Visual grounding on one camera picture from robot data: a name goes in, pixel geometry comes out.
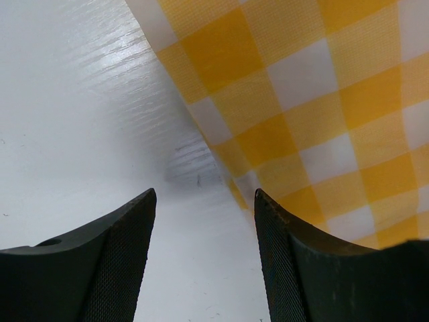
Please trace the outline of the yellow white checkered cloth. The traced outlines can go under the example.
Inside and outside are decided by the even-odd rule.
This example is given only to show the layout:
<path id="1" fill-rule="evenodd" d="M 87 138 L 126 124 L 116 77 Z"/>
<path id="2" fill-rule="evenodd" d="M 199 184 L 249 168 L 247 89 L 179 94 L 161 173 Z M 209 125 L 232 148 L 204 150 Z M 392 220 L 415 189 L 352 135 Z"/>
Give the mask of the yellow white checkered cloth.
<path id="1" fill-rule="evenodd" d="M 428 237 L 428 2 L 130 1 L 239 206 Z"/>

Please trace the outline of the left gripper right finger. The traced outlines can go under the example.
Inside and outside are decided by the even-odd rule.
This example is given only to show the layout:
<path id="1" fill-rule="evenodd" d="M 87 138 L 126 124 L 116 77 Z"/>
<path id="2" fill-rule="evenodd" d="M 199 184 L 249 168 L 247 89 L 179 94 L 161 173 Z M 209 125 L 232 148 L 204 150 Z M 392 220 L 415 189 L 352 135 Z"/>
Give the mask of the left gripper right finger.
<path id="1" fill-rule="evenodd" d="M 261 189 L 254 218 L 272 321 L 428 320 L 428 242 L 358 246 L 289 213 Z"/>

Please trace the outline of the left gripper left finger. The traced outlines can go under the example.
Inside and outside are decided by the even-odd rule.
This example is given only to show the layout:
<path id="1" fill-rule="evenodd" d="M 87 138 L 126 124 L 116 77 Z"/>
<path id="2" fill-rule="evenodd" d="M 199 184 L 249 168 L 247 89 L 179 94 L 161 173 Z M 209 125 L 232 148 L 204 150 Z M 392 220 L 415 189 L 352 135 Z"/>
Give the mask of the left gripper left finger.
<path id="1" fill-rule="evenodd" d="M 1 250 L 2 321 L 132 321 L 156 192 L 36 246 Z"/>

